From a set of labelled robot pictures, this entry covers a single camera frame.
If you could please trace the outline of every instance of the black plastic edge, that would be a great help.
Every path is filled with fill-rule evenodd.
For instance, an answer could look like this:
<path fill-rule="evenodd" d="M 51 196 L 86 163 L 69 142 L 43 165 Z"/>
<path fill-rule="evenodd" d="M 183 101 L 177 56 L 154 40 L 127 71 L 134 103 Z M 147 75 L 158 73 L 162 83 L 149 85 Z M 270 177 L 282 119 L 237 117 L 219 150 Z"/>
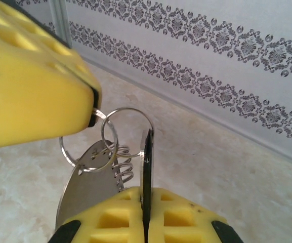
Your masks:
<path fill-rule="evenodd" d="M 243 243 L 239 235 L 230 225 L 221 221 L 212 221 L 211 223 L 220 238 L 221 243 Z"/>
<path fill-rule="evenodd" d="M 79 220 L 73 220 L 60 226 L 48 243 L 71 243 L 80 225 L 81 223 Z"/>
<path fill-rule="evenodd" d="M 40 21 L 38 21 L 31 14 L 29 14 L 27 11 L 25 11 L 23 8 L 21 8 L 15 2 L 15 0 L 0 0 L 0 1 L 3 2 L 3 3 L 5 3 L 5 4 L 7 4 L 7 5 L 9 5 L 13 9 L 19 11 L 20 13 L 24 14 L 26 17 L 28 17 L 29 19 L 31 19 L 35 24 L 37 24 L 40 28 L 42 28 L 43 30 L 45 30 L 48 34 L 50 34 L 53 38 L 55 38 L 57 41 L 59 41 L 65 47 L 71 49 L 71 47 L 69 46 L 69 44 L 67 42 L 65 42 L 63 39 L 61 39 L 59 36 L 57 36 L 55 33 L 53 33 L 48 27 L 44 26 Z M 90 88 L 92 89 L 93 94 L 94 94 L 94 104 L 93 104 L 93 107 L 94 108 L 99 108 L 98 107 L 99 106 L 99 92 L 97 90 L 95 90 L 91 86 L 90 86 Z M 95 125 L 96 121 L 97 121 L 97 116 L 92 114 L 88 127 L 89 128 L 93 127 Z"/>

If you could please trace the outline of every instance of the key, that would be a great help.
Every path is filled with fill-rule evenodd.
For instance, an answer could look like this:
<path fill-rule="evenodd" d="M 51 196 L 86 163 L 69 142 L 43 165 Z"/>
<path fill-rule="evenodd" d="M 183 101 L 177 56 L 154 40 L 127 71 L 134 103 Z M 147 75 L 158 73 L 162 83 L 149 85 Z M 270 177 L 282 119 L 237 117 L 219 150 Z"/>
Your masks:
<path fill-rule="evenodd" d="M 148 229 L 151 215 L 151 200 L 153 195 L 153 156 L 154 140 L 153 130 L 145 130 L 141 141 L 141 175 L 140 200 L 142 208 L 142 221 L 144 225 L 145 242 L 148 242 Z"/>
<path fill-rule="evenodd" d="M 83 167 L 105 165 L 110 157 L 110 151 L 101 152 L 105 148 L 104 142 L 98 141 L 78 160 L 59 201 L 56 230 L 66 219 L 119 193 L 120 179 L 116 178 L 116 175 L 120 173 L 120 169 L 115 167 L 118 164 L 117 159 L 113 166 L 110 165 L 97 173 L 82 171 Z"/>

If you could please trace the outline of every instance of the damask pattern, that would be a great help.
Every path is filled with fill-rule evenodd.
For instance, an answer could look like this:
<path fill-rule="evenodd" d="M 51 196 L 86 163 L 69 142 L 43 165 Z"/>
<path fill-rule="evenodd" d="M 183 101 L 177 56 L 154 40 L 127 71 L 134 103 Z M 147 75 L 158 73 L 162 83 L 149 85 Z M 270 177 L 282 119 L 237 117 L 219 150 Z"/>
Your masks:
<path fill-rule="evenodd" d="M 72 21 L 69 24 L 74 42 L 154 75 L 231 112 L 238 112 L 239 116 L 250 118 L 254 123 L 260 123 L 263 127 L 274 129 L 278 134 L 284 134 L 292 139 L 292 111 L 287 111 L 284 106 L 271 105 L 268 100 L 262 101 L 254 94 L 246 95 L 244 90 L 237 90 L 235 86 L 223 84 L 222 81 L 214 80 L 208 75 L 203 76 L 199 71 L 182 67 L 172 60 L 165 60 L 154 53 L 132 47 L 121 40 Z"/>
<path fill-rule="evenodd" d="M 148 0 L 66 0 L 69 3 L 111 15 L 137 26 L 144 26 L 156 32 L 169 34 L 172 38 L 191 42 L 193 45 L 212 49 L 215 53 L 236 58 L 265 71 L 279 72 L 282 77 L 292 75 L 292 40 L 273 41 L 273 35 L 266 37 L 253 29 L 244 31 L 243 26 L 211 21 L 205 15 L 184 13 L 183 9 L 166 8 Z"/>
<path fill-rule="evenodd" d="M 49 22 L 48 24 L 44 24 L 44 26 L 48 27 L 49 30 L 51 30 L 53 33 L 56 34 L 56 28 L 53 22 Z"/>
<path fill-rule="evenodd" d="M 19 6 L 47 3 L 48 0 L 15 0 Z"/>

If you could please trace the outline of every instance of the black key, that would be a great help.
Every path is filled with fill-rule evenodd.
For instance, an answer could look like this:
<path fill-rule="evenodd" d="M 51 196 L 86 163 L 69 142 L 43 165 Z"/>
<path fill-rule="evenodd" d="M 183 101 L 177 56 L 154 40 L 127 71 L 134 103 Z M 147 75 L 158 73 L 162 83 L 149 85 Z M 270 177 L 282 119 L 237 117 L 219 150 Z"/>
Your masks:
<path fill-rule="evenodd" d="M 149 129 L 145 138 L 142 140 L 144 143 L 144 157 L 141 167 L 141 208 L 142 208 L 142 221 L 144 225 L 145 243 L 148 242 L 148 229 L 151 213 L 151 200 L 153 194 L 153 153 L 154 153 L 154 140 L 153 130 Z"/>

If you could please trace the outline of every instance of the silver metal tag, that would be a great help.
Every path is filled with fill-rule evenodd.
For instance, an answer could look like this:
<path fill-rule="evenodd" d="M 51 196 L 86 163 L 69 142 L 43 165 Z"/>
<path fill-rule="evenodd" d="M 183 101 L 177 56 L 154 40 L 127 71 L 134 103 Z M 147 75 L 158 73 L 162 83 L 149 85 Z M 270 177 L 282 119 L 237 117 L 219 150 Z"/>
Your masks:
<path fill-rule="evenodd" d="M 99 167 L 105 165 L 109 161 L 110 151 L 106 150 L 106 152 L 101 153 L 104 148 L 106 148 L 104 142 L 98 141 L 78 160 L 59 201 L 56 229 L 66 219 L 119 193 L 118 178 L 115 178 L 115 175 L 120 173 L 119 168 L 113 169 L 111 165 L 96 173 L 82 172 L 81 170 L 84 166 Z"/>

